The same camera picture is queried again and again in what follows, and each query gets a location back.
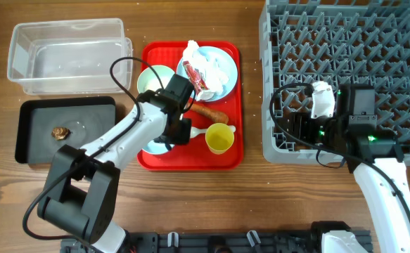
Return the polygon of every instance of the black tray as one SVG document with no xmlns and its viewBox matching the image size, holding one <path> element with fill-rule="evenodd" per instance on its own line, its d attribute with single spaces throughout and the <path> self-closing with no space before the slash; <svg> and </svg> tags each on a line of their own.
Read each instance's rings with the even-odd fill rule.
<svg viewBox="0 0 410 253">
<path fill-rule="evenodd" d="M 115 126 L 116 119 L 115 101 L 109 96 L 27 101 L 20 107 L 15 160 L 51 162 L 63 145 L 80 148 Z M 51 136 L 54 127 L 67 127 L 71 134 L 57 141 Z"/>
</svg>

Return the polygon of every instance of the small brown object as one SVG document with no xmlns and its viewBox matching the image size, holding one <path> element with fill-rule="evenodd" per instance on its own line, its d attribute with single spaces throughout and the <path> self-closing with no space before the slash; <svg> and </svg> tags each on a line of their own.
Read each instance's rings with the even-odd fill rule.
<svg viewBox="0 0 410 253">
<path fill-rule="evenodd" d="M 53 131 L 51 132 L 51 135 L 55 138 L 57 141 L 65 140 L 70 134 L 70 130 L 67 129 L 66 127 L 55 127 L 53 128 Z"/>
<path fill-rule="evenodd" d="M 213 110 L 202 105 L 192 104 L 191 110 L 211 119 L 214 123 L 228 124 L 228 115 L 218 110 Z"/>
</svg>

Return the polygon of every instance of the dish rack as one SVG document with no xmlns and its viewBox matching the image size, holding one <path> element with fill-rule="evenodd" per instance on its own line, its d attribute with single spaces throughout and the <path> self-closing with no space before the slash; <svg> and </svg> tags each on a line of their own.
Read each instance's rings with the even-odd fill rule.
<svg viewBox="0 0 410 253">
<path fill-rule="evenodd" d="M 273 163 L 316 164 L 317 150 L 286 140 L 274 120 L 309 112 L 303 88 L 288 89 L 269 102 L 280 86 L 293 82 L 369 84 L 375 87 L 379 129 L 391 129 L 410 165 L 410 0 L 267 0 L 259 21 L 263 65 L 262 145 Z M 321 152 L 322 163 L 341 156 Z"/>
</svg>

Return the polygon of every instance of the brown drumstick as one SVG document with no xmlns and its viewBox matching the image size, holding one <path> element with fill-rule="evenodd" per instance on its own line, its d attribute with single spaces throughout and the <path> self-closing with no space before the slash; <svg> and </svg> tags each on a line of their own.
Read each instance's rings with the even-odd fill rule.
<svg viewBox="0 0 410 253">
<path fill-rule="evenodd" d="M 211 119 L 214 123 L 224 123 L 224 124 L 228 124 L 228 116 L 223 113 L 220 112 L 218 110 L 213 110 L 210 108 L 207 108 L 205 106 L 202 105 L 197 105 L 197 104 L 192 104 L 191 110 L 194 112 L 197 112 L 199 115 L 205 116 L 209 119 Z"/>
</svg>

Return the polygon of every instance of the yellow cup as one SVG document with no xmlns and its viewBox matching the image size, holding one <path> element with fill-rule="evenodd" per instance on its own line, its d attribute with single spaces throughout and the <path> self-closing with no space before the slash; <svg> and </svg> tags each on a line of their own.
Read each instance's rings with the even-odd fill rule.
<svg viewBox="0 0 410 253">
<path fill-rule="evenodd" d="M 206 130 L 205 140 L 211 152 L 221 155 L 233 145 L 234 133 L 226 124 L 216 123 Z"/>
</svg>

